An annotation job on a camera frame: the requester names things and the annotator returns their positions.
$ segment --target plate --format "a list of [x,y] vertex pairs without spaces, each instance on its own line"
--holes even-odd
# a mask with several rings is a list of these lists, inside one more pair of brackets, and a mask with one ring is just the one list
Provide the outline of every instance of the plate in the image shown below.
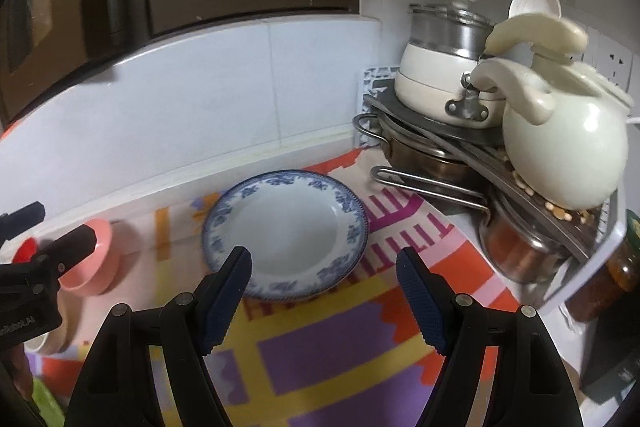
[[314,172],[287,170],[250,178],[209,211],[202,246],[209,268],[220,270],[234,247],[251,252],[245,295],[265,301],[306,299],[346,277],[369,237],[358,197]]

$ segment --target dish rack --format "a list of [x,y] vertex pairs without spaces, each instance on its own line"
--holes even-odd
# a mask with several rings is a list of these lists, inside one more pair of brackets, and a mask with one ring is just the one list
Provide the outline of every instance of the dish rack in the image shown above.
[[[476,170],[536,217],[548,233],[572,254],[572,258],[562,265],[551,282],[536,285],[539,288],[535,293],[542,295],[538,310],[541,314],[546,314],[566,301],[597,272],[625,236],[626,206],[623,185],[620,184],[609,200],[601,206],[592,227],[561,221],[516,185],[498,150],[484,142],[477,130],[472,131],[474,135],[471,141],[464,138],[464,131],[460,133],[459,128],[455,135],[449,133],[449,136],[445,136],[446,133],[441,132],[442,124],[421,116],[398,100],[394,91],[394,68],[384,70],[386,74],[378,75],[376,81],[365,86],[362,99],[364,109],[375,108],[399,118],[414,131]],[[369,78],[372,76],[376,75],[369,71]],[[495,136],[488,141],[495,142]]]

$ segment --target sauce jar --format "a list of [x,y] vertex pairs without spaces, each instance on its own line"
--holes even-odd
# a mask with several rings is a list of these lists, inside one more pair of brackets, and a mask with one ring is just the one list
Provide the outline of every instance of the sauce jar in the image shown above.
[[626,235],[609,260],[565,302],[574,320],[589,322],[640,282],[640,217],[626,211]]

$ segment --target kettle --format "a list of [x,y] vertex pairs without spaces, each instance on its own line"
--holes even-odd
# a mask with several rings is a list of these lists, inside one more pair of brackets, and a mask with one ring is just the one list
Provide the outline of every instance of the kettle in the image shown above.
[[469,81],[479,90],[497,87],[507,99],[504,146],[522,179],[567,210],[603,203],[626,164],[626,117],[633,99],[583,62],[587,33],[568,19],[521,14],[495,26],[485,52],[499,55],[531,42],[530,68],[504,58],[482,60]]

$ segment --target tablecloth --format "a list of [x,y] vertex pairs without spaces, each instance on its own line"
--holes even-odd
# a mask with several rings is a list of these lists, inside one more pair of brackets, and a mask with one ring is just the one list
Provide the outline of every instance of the tablecloth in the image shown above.
[[[205,358],[236,427],[415,425],[443,359],[424,343],[398,286],[394,261],[402,247],[414,247],[456,292],[484,306],[517,308],[493,269],[445,216],[416,194],[370,179],[370,168],[380,164],[387,163],[373,148],[309,168],[345,183],[363,201],[369,242],[356,269],[324,295],[286,304],[242,300],[224,343]],[[56,357],[30,357],[53,393],[70,396],[91,341],[115,303],[155,307],[197,286],[207,272],[200,230],[219,197],[208,194],[149,214],[142,221],[152,224],[153,245],[126,256],[112,289],[84,301],[64,296],[76,316],[71,345]],[[151,348],[151,354],[166,425],[180,426],[161,351]],[[495,349],[487,349],[472,412],[478,425],[495,356]]]

